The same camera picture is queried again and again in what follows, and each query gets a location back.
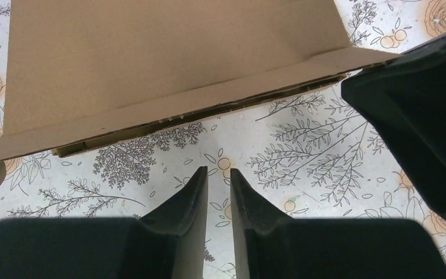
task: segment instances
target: black object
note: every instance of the black object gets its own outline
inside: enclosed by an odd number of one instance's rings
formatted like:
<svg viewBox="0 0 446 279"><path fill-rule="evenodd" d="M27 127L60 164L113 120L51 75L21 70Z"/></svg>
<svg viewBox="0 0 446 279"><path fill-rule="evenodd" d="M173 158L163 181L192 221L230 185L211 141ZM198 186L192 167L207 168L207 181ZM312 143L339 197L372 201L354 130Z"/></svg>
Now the black object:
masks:
<svg viewBox="0 0 446 279"><path fill-rule="evenodd" d="M142 217L0 222L0 279L203 276L207 167Z"/></svg>
<svg viewBox="0 0 446 279"><path fill-rule="evenodd" d="M446 34L346 79L341 90L446 220Z"/></svg>
<svg viewBox="0 0 446 279"><path fill-rule="evenodd" d="M431 236L403 219L293 219L231 170L238 279L446 278Z"/></svg>

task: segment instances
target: brown cardboard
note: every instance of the brown cardboard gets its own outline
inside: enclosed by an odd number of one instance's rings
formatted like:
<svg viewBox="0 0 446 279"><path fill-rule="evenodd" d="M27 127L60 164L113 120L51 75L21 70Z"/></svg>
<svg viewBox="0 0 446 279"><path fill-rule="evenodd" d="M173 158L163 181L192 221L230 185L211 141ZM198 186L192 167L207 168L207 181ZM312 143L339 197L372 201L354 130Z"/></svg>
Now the brown cardboard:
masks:
<svg viewBox="0 0 446 279"><path fill-rule="evenodd" d="M353 48L333 0L27 0L12 10L0 174L5 159L83 152L397 57Z"/></svg>

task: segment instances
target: cardboard box lid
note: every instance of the cardboard box lid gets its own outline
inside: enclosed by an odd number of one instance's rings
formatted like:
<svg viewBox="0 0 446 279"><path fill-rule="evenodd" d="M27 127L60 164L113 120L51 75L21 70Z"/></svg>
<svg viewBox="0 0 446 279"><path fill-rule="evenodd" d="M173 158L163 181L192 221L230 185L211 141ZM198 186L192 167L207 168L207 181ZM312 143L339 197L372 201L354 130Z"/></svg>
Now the cardboard box lid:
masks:
<svg viewBox="0 0 446 279"><path fill-rule="evenodd" d="M353 48L333 0L28 0L12 10L0 180L5 159L88 150L98 147L88 139L194 121L397 57Z"/></svg>

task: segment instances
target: floral tablecloth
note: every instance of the floral tablecloth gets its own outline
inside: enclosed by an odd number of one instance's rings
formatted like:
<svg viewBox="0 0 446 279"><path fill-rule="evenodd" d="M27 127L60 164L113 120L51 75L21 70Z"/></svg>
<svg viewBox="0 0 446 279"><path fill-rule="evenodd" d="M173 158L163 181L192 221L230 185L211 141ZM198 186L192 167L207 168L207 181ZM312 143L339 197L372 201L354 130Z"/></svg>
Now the floral tablecloth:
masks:
<svg viewBox="0 0 446 279"><path fill-rule="evenodd" d="M402 52L446 32L446 0L336 5L357 47ZM11 12L9 0L0 0L0 135ZM296 218L415 219L446 260L446 222L426 207L375 129L341 99L338 85L66 159L41 152L7 161L0 219L143 216L204 165L210 170L205 278L236 278L231 167Z"/></svg>

